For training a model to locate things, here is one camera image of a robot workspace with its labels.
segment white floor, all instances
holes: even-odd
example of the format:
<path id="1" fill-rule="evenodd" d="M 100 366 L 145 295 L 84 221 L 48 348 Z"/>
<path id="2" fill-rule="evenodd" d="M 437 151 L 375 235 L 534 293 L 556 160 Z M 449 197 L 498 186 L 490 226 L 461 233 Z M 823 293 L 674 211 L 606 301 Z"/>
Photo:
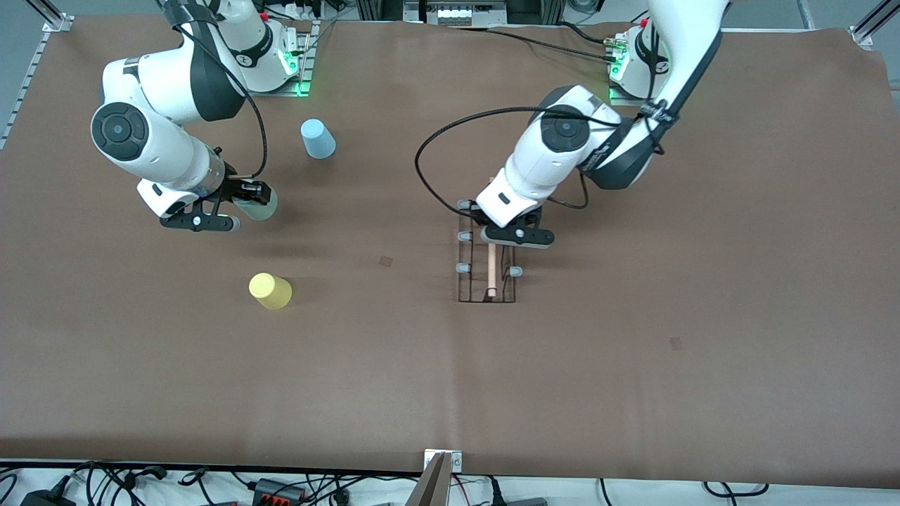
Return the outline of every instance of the white floor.
<path id="1" fill-rule="evenodd" d="M 6 505 L 20 504 L 27 492 L 49 490 L 68 471 L 49 469 L 26 469 L 17 471 L 18 484 L 13 493 L 4 502 Z M 141 478 L 135 493 L 148 506 L 203 506 L 207 504 L 195 484 L 184 487 L 177 484 L 185 472 L 172 472 L 162 481 Z M 79 474 L 86 477 L 86 472 Z M 305 481 L 302 474 L 244 474 L 239 476 L 245 481 L 259 478 L 273 479 L 281 483 Z M 92 490 L 96 490 L 102 475 L 94 473 Z M 484 477 L 461 476 L 465 483 L 469 503 L 474 506 L 492 499 L 490 482 Z M 599 489 L 599 480 L 575 478 L 520 478 L 498 477 L 503 498 L 509 501 L 543 497 L 549 506 L 606 506 Z M 215 502 L 236 501 L 241 505 L 253 504 L 252 492 L 238 483 L 228 473 L 209 473 L 203 478 L 210 497 Z M 5 492 L 9 482 L 0 484 L 0 496 Z M 348 488 L 350 506 L 374 506 L 385 504 L 402 505 L 410 496 L 415 483 L 409 480 L 379 481 L 368 479 Z M 714 490 L 717 483 L 712 483 Z M 731 483 L 735 492 L 752 490 L 755 485 Z M 728 501 L 718 499 L 706 493 L 700 483 L 693 482 L 646 482 L 637 480 L 606 480 L 607 493 L 613 506 L 727 506 Z M 114 488 L 104 496 L 104 503 L 109 504 Z M 324 492 L 334 490 L 329 487 Z M 72 480 L 66 489 L 66 498 L 79 506 L 87 505 L 86 487 Z M 849 489 L 831 487 L 802 487 L 789 485 L 772 485 L 769 491 L 759 497 L 738 499 L 739 506 L 887 506 L 900 504 L 900 491 Z M 116 501 L 120 506 L 130 504 L 125 493 L 120 493 Z M 448 506 L 466 506 L 466 501 L 458 486 L 453 486 L 449 495 Z"/>

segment circular joint cover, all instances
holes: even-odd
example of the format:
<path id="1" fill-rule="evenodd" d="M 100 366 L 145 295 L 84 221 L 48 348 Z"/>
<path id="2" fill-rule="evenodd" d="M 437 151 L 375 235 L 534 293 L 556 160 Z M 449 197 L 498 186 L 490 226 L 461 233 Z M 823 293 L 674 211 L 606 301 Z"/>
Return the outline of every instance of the circular joint cover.
<path id="1" fill-rule="evenodd" d="M 147 118 L 137 107 L 124 102 L 112 102 L 94 113 L 91 136 L 100 150 L 120 161 L 140 156 L 147 145 Z"/>
<path id="2" fill-rule="evenodd" d="M 582 116 L 581 111 L 570 105 L 556 105 L 541 116 L 541 139 L 544 145 L 557 153 L 575 151 L 588 143 L 590 127 L 588 120 L 554 116 L 553 111 Z"/>

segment table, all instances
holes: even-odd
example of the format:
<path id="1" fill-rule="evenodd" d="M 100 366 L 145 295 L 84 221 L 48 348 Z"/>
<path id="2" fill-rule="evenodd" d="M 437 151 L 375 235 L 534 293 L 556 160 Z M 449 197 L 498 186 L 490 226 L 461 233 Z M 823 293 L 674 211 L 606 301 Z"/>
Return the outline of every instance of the table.
<path id="1" fill-rule="evenodd" d="M 310 97 L 259 100 L 279 212 L 192 234 L 88 130 L 105 63 L 177 40 L 154 16 L 79 18 L 0 152 L 6 456 L 415 470 L 447 447 L 476 474 L 900 486 L 900 121 L 846 32 L 726 34 L 668 154 L 584 212 L 547 208 L 556 244 L 519 254 L 502 306 L 455 302 L 456 217 L 412 156 L 470 113 L 605 94 L 595 61 L 340 22 Z M 302 150 L 310 117 L 327 160 Z M 448 132 L 429 180 L 475 196 L 526 120 Z M 249 108 L 188 130 L 256 167 Z M 257 272 L 292 303 L 261 308 Z"/>

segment metal frame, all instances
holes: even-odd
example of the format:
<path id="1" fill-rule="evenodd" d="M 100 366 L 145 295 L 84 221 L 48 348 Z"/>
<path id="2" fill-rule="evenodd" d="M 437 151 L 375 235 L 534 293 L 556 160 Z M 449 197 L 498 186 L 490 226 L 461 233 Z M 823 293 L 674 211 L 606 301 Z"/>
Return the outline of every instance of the metal frame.
<path id="1" fill-rule="evenodd" d="M 809 0 L 796 0 L 796 8 L 800 10 L 800 19 L 807 30 L 815 30 L 813 11 L 809 8 Z"/>
<path id="2" fill-rule="evenodd" d="M 406 506 L 446 506 L 453 473 L 453 454 L 438 450 L 412 489 Z"/>
<path id="3" fill-rule="evenodd" d="M 884 0 L 850 28 L 853 39 L 859 45 L 872 45 L 872 35 L 881 30 L 900 11 L 900 0 Z"/>
<path id="4" fill-rule="evenodd" d="M 25 0 L 40 17 L 44 18 L 45 32 L 68 32 L 75 16 L 61 12 L 50 0 Z"/>
<path id="5" fill-rule="evenodd" d="M 28 65 L 28 70 L 25 71 L 25 79 L 22 80 L 22 87 L 19 88 L 19 94 L 15 97 L 13 111 L 9 114 L 9 120 L 6 122 L 6 127 L 3 128 L 3 133 L 0 134 L 0 149 L 3 149 L 6 145 L 6 139 L 9 137 L 9 132 L 13 129 L 13 122 L 15 122 L 16 116 L 19 115 L 19 108 L 22 107 L 22 102 L 25 99 L 25 93 L 28 91 L 28 86 L 32 84 L 32 78 L 34 77 L 34 73 L 38 70 L 38 62 L 41 61 L 41 56 L 44 54 L 44 48 L 47 47 L 47 39 L 49 38 L 50 34 L 44 32 L 40 37 L 38 48 L 34 50 L 34 56 L 31 57 L 31 63 Z"/>

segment yellow cup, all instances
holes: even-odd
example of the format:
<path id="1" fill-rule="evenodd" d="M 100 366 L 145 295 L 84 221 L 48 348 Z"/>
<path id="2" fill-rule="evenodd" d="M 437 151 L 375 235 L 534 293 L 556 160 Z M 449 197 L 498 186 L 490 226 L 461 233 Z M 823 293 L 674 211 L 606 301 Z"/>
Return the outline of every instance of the yellow cup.
<path id="1" fill-rule="evenodd" d="M 291 301 L 291 284 L 278 276 L 261 272 L 250 280 L 250 294 L 267 309 L 281 309 Z"/>

